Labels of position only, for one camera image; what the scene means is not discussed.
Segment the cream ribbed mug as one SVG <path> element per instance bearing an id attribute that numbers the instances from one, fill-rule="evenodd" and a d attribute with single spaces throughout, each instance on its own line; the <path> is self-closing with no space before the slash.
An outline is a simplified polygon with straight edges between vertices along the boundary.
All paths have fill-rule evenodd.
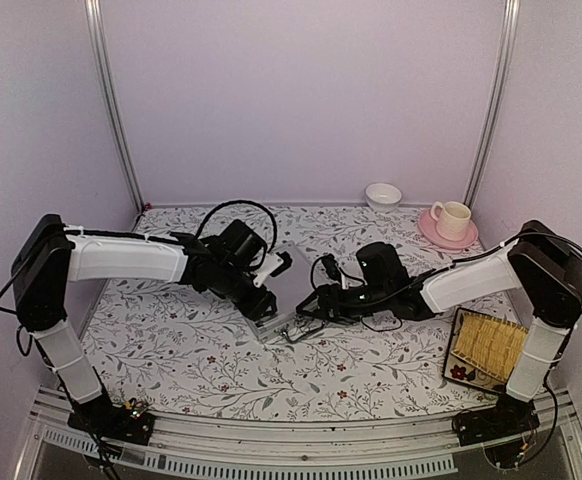
<path id="1" fill-rule="evenodd" d="M 472 212 L 466 205 L 455 201 L 435 202 L 429 214 L 435 223 L 435 231 L 442 238 L 459 241 L 467 235 Z"/>

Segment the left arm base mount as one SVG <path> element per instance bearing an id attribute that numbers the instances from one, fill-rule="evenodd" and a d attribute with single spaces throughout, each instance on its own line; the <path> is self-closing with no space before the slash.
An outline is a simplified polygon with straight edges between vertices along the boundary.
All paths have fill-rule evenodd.
<path id="1" fill-rule="evenodd" d="M 72 412 L 68 419 L 71 428 L 86 432 L 98 439 L 107 438 L 135 445 L 150 442 L 156 417 L 149 412 L 144 400 L 131 398 L 123 405 L 112 403 L 108 395 L 84 404 L 70 400 Z"/>

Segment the aluminium poker case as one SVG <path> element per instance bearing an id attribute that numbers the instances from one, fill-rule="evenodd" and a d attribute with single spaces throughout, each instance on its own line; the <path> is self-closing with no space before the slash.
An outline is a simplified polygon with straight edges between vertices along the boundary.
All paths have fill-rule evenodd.
<path id="1" fill-rule="evenodd" d="M 247 320 L 256 339 L 264 344 L 278 341 L 283 331 L 290 331 L 295 326 L 296 306 L 313 291 L 309 280 L 311 261 L 294 242 L 284 243 L 273 250 L 282 251 L 290 253 L 291 267 L 277 277 L 269 277 L 262 285 L 276 296 L 277 313 L 258 322 Z"/>

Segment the white ceramic bowl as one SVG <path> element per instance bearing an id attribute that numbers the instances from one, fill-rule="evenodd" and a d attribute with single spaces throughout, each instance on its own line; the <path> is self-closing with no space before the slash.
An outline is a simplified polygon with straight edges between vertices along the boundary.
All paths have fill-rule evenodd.
<path id="1" fill-rule="evenodd" d="M 397 209 L 402 191 L 387 183 L 372 183 L 365 188 L 367 205 L 375 212 L 389 213 Z"/>

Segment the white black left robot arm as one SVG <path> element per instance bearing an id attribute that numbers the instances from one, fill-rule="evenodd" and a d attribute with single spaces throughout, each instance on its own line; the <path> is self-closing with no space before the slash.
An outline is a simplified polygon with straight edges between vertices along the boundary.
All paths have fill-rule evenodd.
<path id="1" fill-rule="evenodd" d="M 6 288 L 10 314 L 32 336 L 48 368 L 81 406 L 82 419 L 99 434 L 119 426 L 103 382 L 87 359 L 65 309 L 68 283 L 87 280 L 156 280 L 210 292 L 231 302 L 253 323 L 287 316 L 308 293 L 308 266 L 292 243 L 270 246 L 240 220 L 218 235 L 172 232 L 165 237 L 87 230 L 43 216 L 13 261 Z"/>

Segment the woven bamboo tray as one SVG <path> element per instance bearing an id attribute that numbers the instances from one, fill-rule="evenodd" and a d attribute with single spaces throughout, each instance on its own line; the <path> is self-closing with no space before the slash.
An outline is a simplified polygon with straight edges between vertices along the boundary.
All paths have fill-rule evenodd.
<path id="1" fill-rule="evenodd" d="M 527 334 L 528 329 L 518 323 L 458 308 L 442 376 L 470 388 L 503 394 Z"/>

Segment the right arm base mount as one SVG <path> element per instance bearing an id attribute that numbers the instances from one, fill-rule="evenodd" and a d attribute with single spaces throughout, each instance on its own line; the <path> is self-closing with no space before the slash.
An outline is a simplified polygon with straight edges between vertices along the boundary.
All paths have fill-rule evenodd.
<path id="1" fill-rule="evenodd" d="M 463 410 L 451 423 L 461 446 L 475 445 L 530 432 L 540 426 L 532 401 L 523 402 L 507 394 L 496 404 L 478 410 Z"/>

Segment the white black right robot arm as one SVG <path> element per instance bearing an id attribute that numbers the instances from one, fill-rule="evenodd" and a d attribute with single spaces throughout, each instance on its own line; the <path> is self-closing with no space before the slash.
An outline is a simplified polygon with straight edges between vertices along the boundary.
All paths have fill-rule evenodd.
<path id="1" fill-rule="evenodd" d="M 488 415 L 488 427 L 508 436 L 523 424 L 530 402 L 559 363 L 582 316 L 582 247 L 537 220 L 488 251 L 452 260 L 438 269 L 409 274 L 396 248 L 385 242 L 356 254 L 362 283 L 344 287 L 343 275 L 315 285 L 301 301 L 300 316 L 325 323 L 360 322 L 390 312 L 403 321 L 426 321 L 453 308 L 502 295 L 526 304 L 529 332 L 506 380 L 510 397 Z"/>

